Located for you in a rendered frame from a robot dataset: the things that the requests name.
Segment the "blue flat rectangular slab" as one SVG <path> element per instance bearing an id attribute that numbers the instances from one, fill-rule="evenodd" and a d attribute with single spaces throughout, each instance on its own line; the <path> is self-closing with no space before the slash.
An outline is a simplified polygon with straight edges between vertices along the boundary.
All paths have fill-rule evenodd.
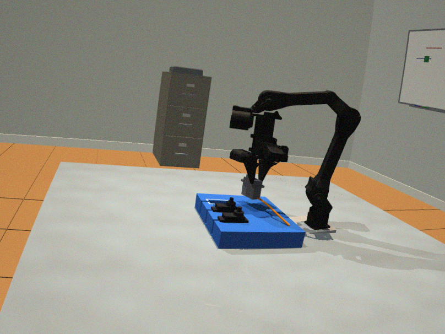
<path id="1" fill-rule="evenodd" d="M 219 249 L 302 247 L 305 231 L 266 197 L 196 194 L 195 208 Z"/>

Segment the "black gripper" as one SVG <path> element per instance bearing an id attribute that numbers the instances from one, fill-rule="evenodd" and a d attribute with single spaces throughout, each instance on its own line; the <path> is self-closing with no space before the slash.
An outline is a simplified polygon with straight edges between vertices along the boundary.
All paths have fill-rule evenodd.
<path id="1" fill-rule="evenodd" d="M 230 159 L 233 159 L 240 163 L 244 163 L 245 168 L 247 170 L 249 181 L 251 184 L 254 184 L 256 170 L 257 170 L 258 166 L 259 166 L 258 179 L 261 181 L 264 181 L 268 170 L 272 166 L 277 165 L 277 163 L 274 161 L 271 161 L 271 162 L 267 161 L 262 152 L 260 152 L 260 153 L 257 152 L 260 142 L 265 141 L 264 137 L 268 137 L 267 140 L 272 141 L 273 134 L 263 134 L 263 133 L 254 131 L 254 134 L 251 134 L 251 137 L 253 138 L 253 143 L 252 143 L 252 147 L 249 147 L 248 151 L 250 151 L 250 152 L 243 150 L 243 149 L 233 149 L 230 152 Z M 259 159 L 259 163 L 257 163 L 258 159 Z"/>

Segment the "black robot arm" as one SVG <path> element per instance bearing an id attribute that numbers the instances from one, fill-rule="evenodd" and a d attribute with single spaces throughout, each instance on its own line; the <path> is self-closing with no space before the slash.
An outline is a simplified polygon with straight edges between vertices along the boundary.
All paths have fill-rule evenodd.
<path id="1" fill-rule="evenodd" d="M 306 196 L 312 205 L 305 224 L 314 230 L 318 230 L 330 228 L 328 219 L 333 209 L 327 199 L 330 180 L 346 141 L 361 121 L 360 113 L 349 107 L 335 92 L 330 90 L 301 93 L 264 90 L 259 95 L 258 101 L 250 108 L 233 105 L 230 128 L 248 130 L 253 127 L 253 118 L 256 116 L 254 131 L 263 134 L 273 134 L 275 119 L 282 120 L 278 111 L 275 113 L 264 112 L 263 115 L 253 113 L 273 111 L 294 105 L 314 104 L 327 104 L 337 114 L 334 136 L 323 159 L 321 168 L 314 178 L 309 177 L 308 183 L 305 186 Z M 269 162 L 275 161 L 279 163 L 282 158 L 286 158 L 289 150 L 287 146 L 277 145 L 277 139 L 273 138 L 272 141 L 268 141 L 268 137 L 264 138 L 265 141 L 261 141 L 258 146 L 258 153 L 262 152 L 265 159 Z"/>

